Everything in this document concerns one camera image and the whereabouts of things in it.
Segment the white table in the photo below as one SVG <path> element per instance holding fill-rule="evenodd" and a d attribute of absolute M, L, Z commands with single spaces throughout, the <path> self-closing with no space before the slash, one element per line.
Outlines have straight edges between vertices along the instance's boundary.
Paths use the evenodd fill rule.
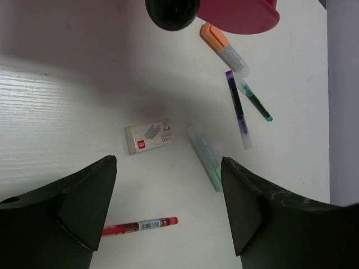
<path fill-rule="evenodd" d="M 107 224 L 178 216 L 168 228 L 105 238 L 91 269 L 240 268 L 222 193 L 184 132 L 199 120 L 225 156 L 301 195 L 329 202 L 326 12 L 278 1 L 279 25 L 228 34 L 248 84 L 274 117 L 242 98 L 244 151 L 224 72 L 199 38 L 203 21 L 166 32 L 143 1 L 0 2 L 0 199 L 116 155 Z M 129 156 L 124 126 L 170 117 L 176 142 Z"/>

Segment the pen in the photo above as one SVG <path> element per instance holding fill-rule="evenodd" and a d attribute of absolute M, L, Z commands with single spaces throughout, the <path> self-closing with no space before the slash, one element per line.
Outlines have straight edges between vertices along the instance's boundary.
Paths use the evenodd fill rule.
<path fill-rule="evenodd" d="M 218 53 L 218 56 L 242 77 L 249 75 L 249 66 L 230 45 L 226 36 L 217 27 L 206 22 L 201 29 L 202 38 Z"/>
<path fill-rule="evenodd" d="M 271 122 L 273 120 L 273 117 L 269 114 L 269 112 L 264 108 L 264 106 L 261 104 L 257 96 L 252 92 L 251 88 L 249 88 L 248 84 L 242 79 L 242 77 L 237 76 L 240 88 L 239 91 L 246 95 L 250 102 L 256 107 L 256 109 L 262 114 L 262 116 L 265 118 L 267 122 Z"/>
<path fill-rule="evenodd" d="M 162 219 L 145 220 L 139 222 L 111 225 L 103 229 L 102 237 L 117 235 L 117 234 L 127 234 L 133 231 L 155 229 L 155 228 L 175 225 L 177 223 L 178 223 L 177 217 L 164 217 Z"/>
<path fill-rule="evenodd" d="M 225 73 L 225 76 L 227 77 L 228 86 L 229 86 L 229 89 L 230 89 L 231 94 L 232 94 L 232 100 L 233 100 L 233 104 L 234 104 L 234 109 L 236 111 L 238 124 L 240 126 L 243 145 L 245 147 L 245 150 L 248 150 L 251 147 L 253 147 L 253 145 L 252 145 L 251 137 L 249 135 L 249 130 L 248 130 L 248 127 L 247 127 L 247 124 L 246 124 L 245 115 L 243 113 L 243 108 L 242 108 L 242 104 L 241 104 L 241 101 L 240 101 L 240 96 L 238 94 L 236 82 L 235 82 L 234 77 L 233 77 L 233 71 L 232 70 L 227 71 Z"/>

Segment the green pen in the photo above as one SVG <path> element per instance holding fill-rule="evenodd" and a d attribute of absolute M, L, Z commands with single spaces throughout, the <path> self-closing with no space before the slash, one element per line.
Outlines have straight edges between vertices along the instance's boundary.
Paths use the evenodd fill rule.
<path fill-rule="evenodd" d="M 273 120 L 273 117 L 269 114 L 269 112 L 264 108 L 264 106 L 261 104 L 257 96 L 252 92 L 251 88 L 249 88 L 248 84 L 242 79 L 240 76 L 236 76 L 237 80 L 239 80 L 239 91 L 246 95 L 250 102 L 256 107 L 256 109 L 262 114 L 262 116 L 265 118 L 267 122 L 271 122 Z"/>

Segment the highlighter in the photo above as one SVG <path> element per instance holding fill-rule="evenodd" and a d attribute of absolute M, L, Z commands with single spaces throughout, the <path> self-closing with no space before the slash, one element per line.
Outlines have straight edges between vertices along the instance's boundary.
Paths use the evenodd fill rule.
<path fill-rule="evenodd" d="M 221 30 L 206 22 L 201 29 L 202 38 L 218 53 L 228 67 L 241 77 L 249 75 L 249 66 L 230 45 Z"/>

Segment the glossy black knob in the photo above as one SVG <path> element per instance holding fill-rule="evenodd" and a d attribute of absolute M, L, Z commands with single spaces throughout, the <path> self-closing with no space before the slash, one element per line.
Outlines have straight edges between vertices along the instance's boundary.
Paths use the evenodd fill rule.
<path fill-rule="evenodd" d="M 197 16 L 200 0 L 146 0 L 152 21 L 167 31 L 186 28 Z"/>

